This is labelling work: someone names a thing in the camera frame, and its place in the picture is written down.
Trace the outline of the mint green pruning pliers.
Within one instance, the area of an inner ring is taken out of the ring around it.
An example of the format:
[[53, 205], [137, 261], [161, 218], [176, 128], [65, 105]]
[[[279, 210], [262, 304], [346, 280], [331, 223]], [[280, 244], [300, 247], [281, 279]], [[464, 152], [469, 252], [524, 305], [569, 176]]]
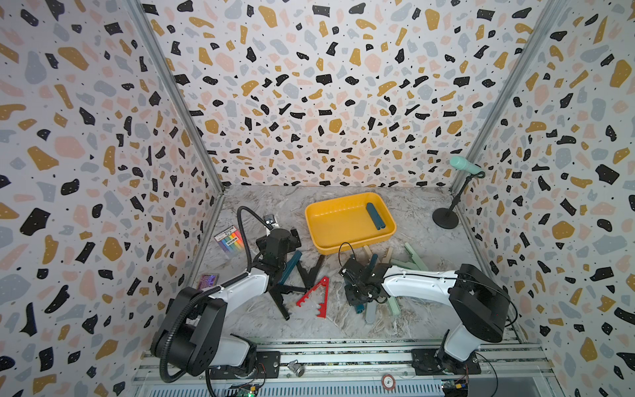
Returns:
[[392, 316], [396, 316], [396, 317], [400, 316], [401, 314], [400, 306], [395, 297], [388, 298], [387, 304]]

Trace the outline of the dark teal pruning pliers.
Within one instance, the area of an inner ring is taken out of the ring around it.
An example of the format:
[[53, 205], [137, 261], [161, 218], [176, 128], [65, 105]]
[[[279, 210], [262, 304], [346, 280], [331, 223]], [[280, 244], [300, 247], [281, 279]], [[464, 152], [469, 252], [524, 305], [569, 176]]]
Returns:
[[372, 222], [375, 225], [375, 228], [377, 230], [382, 230], [384, 228], [386, 228], [386, 224], [385, 221], [383, 220], [383, 218], [380, 216], [378, 210], [376, 209], [375, 205], [373, 205], [373, 203], [367, 203], [366, 204], [366, 211], [369, 214]]

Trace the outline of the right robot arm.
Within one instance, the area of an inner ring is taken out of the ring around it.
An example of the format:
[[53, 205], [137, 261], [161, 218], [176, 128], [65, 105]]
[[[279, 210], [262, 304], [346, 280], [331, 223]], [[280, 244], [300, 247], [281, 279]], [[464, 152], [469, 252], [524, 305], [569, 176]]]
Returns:
[[446, 332], [434, 355], [436, 364], [447, 370], [464, 367], [482, 344], [501, 342], [508, 327], [509, 294], [471, 264], [434, 272], [384, 263], [363, 266], [351, 258], [340, 275], [349, 282], [345, 294], [351, 306], [406, 297], [452, 307], [460, 323]]

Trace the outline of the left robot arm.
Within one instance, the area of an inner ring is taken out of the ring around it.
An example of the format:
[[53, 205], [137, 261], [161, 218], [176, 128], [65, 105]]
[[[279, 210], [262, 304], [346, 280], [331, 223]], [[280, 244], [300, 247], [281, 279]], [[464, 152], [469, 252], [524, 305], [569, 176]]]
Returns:
[[163, 382], [201, 375], [210, 367], [231, 368], [240, 377], [256, 370], [256, 345], [225, 334], [224, 321], [232, 311], [279, 284], [287, 255], [300, 248], [301, 241], [296, 229], [275, 228], [257, 245], [260, 252], [250, 269], [210, 289], [186, 287], [171, 301], [150, 346], [160, 360]]

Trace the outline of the cream open pruning pliers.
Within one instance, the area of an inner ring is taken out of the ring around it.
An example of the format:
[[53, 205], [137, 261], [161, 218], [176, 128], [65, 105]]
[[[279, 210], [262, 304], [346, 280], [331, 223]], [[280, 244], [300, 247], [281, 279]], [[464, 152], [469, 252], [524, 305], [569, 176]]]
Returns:
[[[369, 264], [369, 262], [370, 262], [371, 255], [372, 254], [377, 254], [377, 253], [372, 251], [370, 249], [370, 247], [367, 246], [367, 245], [363, 246], [363, 251], [365, 253], [365, 259], [362, 260], [362, 264], [364, 266], [367, 266]], [[383, 254], [383, 255], [377, 254], [378, 255], [378, 262], [377, 262], [376, 266], [378, 266], [378, 264], [389, 264], [390, 260], [392, 258], [392, 254], [393, 254], [393, 248], [391, 248], [391, 247], [389, 247], [387, 249], [385, 254]]]

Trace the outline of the red open pruning pliers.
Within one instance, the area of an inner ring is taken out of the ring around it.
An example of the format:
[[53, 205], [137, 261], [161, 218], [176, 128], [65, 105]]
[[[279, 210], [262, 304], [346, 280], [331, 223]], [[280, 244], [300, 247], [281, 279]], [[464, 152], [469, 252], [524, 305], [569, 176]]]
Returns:
[[329, 290], [330, 278], [324, 276], [296, 302], [296, 306], [301, 308], [309, 304], [314, 304], [317, 309], [317, 317], [319, 319], [325, 319], [327, 317]]

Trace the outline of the black open pliers lower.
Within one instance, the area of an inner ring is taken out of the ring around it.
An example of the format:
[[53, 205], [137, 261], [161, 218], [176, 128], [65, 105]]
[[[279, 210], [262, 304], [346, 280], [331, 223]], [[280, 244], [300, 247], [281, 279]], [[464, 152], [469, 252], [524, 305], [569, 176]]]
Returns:
[[290, 318], [289, 311], [284, 306], [283, 296], [285, 294], [298, 293], [305, 294], [307, 289], [299, 286], [287, 286], [282, 284], [276, 284], [269, 290], [269, 294], [271, 298], [274, 300], [276, 307], [281, 312], [283, 318], [288, 321]]

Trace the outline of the black open pliers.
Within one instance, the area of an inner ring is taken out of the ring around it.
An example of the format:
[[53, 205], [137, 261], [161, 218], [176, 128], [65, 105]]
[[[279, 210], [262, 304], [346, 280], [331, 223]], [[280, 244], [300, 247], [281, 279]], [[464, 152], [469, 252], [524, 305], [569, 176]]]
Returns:
[[276, 284], [269, 290], [269, 294], [271, 298], [274, 300], [276, 307], [281, 312], [283, 318], [288, 321], [290, 318], [289, 311], [284, 306], [283, 296], [285, 294], [298, 293], [305, 294], [307, 289], [299, 286], [287, 286], [282, 284]]
[[320, 255], [317, 263], [314, 267], [312, 267], [310, 270], [306, 270], [302, 265], [301, 262], [299, 261], [298, 264], [296, 265], [297, 270], [299, 271], [299, 274], [302, 278], [302, 281], [304, 283], [304, 287], [306, 289], [311, 289], [313, 288], [318, 281], [318, 273], [322, 268], [322, 264], [324, 263], [325, 260], [325, 256], [324, 255]]

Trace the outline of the black open pliers upper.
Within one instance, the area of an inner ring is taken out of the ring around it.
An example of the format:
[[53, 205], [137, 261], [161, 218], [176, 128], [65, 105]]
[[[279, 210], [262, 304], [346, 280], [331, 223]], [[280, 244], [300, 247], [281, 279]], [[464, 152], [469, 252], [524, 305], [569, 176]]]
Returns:
[[302, 281], [304, 283], [304, 287], [306, 289], [311, 289], [313, 288], [318, 281], [318, 273], [322, 268], [322, 264], [324, 263], [325, 260], [325, 256], [324, 255], [320, 255], [317, 263], [314, 267], [312, 267], [310, 270], [306, 270], [302, 265], [301, 262], [299, 261], [298, 264], [296, 265], [297, 270], [299, 271], [299, 274], [302, 278]]

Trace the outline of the yellow plastic storage box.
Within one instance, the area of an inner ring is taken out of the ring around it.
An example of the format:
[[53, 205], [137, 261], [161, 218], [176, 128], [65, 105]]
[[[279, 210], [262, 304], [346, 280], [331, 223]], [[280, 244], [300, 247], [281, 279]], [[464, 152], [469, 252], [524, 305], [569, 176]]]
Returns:
[[[366, 211], [373, 203], [386, 224], [377, 230]], [[361, 248], [388, 241], [397, 231], [385, 201], [376, 193], [348, 195], [311, 203], [305, 209], [309, 234], [317, 251], [325, 256], [338, 253], [342, 243]]]

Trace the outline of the coloured marker pack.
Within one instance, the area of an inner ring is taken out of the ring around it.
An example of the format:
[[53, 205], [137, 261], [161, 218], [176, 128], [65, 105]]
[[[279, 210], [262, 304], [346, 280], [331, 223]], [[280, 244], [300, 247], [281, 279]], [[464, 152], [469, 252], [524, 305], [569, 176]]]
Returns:
[[214, 236], [214, 240], [228, 256], [237, 255], [245, 249], [241, 233], [235, 226], [225, 228]]

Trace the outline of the small pink card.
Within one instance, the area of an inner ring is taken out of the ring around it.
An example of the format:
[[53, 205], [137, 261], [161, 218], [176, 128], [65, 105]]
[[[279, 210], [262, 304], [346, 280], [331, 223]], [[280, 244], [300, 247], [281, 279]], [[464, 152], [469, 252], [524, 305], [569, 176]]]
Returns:
[[209, 289], [215, 286], [218, 283], [218, 274], [214, 273], [203, 273], [198, 278], [198, 289]]

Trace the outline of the black microphone stand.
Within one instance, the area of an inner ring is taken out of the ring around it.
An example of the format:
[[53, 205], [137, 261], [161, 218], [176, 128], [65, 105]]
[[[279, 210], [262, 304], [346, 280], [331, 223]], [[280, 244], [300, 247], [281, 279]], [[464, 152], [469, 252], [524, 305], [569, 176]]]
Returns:
[[461, 187], [457, 195], [453, 197], [451, 206], [449, 208], [437, 208], [433, 212], [434, 223], [440, 228], [447, 229], [447, 230], [452, 230], [456, 228], [459, 224], [459, 218], [458, 218], [458, 215], [455, 213], [455, 208], [458, 205], [458, 203], [460, 203], [461, 201], [461, 195], [465, 191], [467, 185], [469, 185], [469, 183], [473, 179], [483, 179], [485, 177], [486, 177], [486, 173], [484, 171], [475, 175], [468, 175], [468, 177], [466, 177], [463, 183], [463, 186]]

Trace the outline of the silver round knob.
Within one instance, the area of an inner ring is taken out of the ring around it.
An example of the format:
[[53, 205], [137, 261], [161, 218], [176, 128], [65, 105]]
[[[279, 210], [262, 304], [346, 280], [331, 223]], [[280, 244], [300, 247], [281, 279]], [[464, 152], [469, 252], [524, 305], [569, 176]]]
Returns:
[[287, 368], [297, 377], [302, 377], [305, 373], [305, 367], [298, 360], [293, 360], [287, 365]]

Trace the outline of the mint green microphone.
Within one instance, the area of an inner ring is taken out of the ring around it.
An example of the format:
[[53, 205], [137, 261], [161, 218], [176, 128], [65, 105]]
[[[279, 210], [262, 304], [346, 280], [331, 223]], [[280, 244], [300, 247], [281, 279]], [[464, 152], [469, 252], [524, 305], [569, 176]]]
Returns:
[[466, 157], [463, 157], [463, 156], [456, 155], [452, 157], [450, 160], [450, 164], [454, 169], [459, 171], [464, 171], [468, 173], [469, 175], [475, 175], [475, 176], [478, 176], [479, 178], [483, 178], [485, 175], [484, 170], [482, 170], [482, 168], [479, 167], [479, 165], [476, 165], [470, 162], [469, 160], [466, 159]]

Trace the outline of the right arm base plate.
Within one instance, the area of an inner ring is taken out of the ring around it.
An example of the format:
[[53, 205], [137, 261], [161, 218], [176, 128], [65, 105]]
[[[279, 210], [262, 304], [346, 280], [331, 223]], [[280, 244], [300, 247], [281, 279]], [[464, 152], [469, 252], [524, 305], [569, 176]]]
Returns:
[[450, 356], [442, 347], [413, 349], [411, 354], [416, 375], [479, 375], [482, 372], [476, 350], [464, 362]]

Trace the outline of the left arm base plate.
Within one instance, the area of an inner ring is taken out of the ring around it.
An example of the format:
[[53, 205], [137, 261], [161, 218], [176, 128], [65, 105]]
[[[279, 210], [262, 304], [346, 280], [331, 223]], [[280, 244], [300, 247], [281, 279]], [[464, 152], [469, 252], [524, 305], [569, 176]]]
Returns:
[[209, 374], [212, 380], [263, 380], [275, 379], [279, 377], [280, 368], [279, 351], [249, 352], [244, 362], [237, 366], [211, 366]]

